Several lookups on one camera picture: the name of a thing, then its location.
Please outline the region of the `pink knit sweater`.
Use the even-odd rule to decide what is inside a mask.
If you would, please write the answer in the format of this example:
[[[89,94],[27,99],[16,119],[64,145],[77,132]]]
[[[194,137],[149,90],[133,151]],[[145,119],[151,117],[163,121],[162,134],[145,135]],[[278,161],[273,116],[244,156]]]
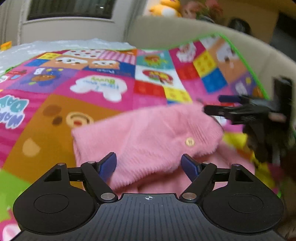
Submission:
[[[108,185],[118,195],[181,194],[191,183],[181,168],[183,154],[218,168],[240,164],[254,173],[254,165],[224,143],[223,135],[200,103],[138,109],[72,130],[78,166],[116,154]]]

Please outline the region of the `beige sofa backrest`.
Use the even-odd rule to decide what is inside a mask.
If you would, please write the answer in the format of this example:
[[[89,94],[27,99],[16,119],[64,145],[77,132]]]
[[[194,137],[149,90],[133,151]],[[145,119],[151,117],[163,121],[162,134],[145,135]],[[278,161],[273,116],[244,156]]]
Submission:
[[[267,95],[273,93],[274,77],[295,81],[295,61],[268,44],[220,25],[185,18],[139,16],[130,26],[125,41],[141,49],[168,49],[211,34],[221,34],[247,61]]]

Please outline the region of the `black round object on shelf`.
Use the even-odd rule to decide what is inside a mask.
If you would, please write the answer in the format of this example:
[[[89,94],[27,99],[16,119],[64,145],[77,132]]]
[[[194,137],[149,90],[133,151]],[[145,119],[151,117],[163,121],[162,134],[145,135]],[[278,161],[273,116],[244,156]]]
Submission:
[[[238,32],[245,33],[247,35],[251,35],[251,27],[248,24],[248,22],[246,22],[243,19],[240,19],[240,18],[232,18],[229,21],[227,27],[229,27],[229,28],[231,28],[233,30],[236,30]]]

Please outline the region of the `potted red leaf plant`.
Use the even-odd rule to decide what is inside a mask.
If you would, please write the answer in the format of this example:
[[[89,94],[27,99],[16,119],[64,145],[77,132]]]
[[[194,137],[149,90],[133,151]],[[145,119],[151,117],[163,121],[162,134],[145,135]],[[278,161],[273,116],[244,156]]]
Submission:
[[[205,20],[212,23],[217,23],[223,18],[223,9],[218,4],[218,1],[207,0],[198,1],[198,10],[196,13],[197,20]]]

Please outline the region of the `pink plush toy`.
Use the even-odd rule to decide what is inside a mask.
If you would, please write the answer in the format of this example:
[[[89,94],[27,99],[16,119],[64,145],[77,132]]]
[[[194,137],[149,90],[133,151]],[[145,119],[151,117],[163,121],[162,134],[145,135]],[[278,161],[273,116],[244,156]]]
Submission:
[[[181,15],[183,18],[196,19],[199,11],[199,4],[196,1],[189,1],[181,9]]]

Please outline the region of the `yellow duck plush toy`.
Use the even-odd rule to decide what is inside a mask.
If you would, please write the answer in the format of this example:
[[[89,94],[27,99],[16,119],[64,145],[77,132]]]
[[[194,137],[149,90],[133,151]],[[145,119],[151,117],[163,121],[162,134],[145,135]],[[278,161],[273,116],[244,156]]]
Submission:
[[[181,3],[179,0],[161,0],[149,9],[152,16],[181,17]]]

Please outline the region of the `white bubble wrap sheet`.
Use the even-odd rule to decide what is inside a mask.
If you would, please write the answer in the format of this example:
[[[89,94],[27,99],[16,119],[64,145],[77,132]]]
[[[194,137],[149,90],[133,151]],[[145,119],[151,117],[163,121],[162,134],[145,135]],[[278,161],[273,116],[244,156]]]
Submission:
[[[60,41],[34,41],[32,43],[13,46],[6,51],[1,51],[0,75],[21,63],[46,52],[62,51],[67,49],[110,49],[130,50],[134,49],[125,42],[110,42],[97,38],[90,40],[60,40]]]

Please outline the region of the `small yellow toy block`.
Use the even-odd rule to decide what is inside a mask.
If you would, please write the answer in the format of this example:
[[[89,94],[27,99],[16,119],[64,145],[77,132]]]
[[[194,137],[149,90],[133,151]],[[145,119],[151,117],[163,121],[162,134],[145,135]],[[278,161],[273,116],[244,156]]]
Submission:
[[[6,51],[6,50],[10,49],[11,47],[12,47],[12,41],[8,41],[8,42],[5,42],[0,45],[0,50]]]

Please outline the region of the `dark window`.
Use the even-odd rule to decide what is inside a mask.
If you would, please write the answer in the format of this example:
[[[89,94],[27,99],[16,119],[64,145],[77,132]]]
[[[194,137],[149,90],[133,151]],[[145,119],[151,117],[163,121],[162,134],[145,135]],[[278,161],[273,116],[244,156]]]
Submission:
[[[28,20],[61,17],[110,19],[114,0],[35,0],[31,1]]]

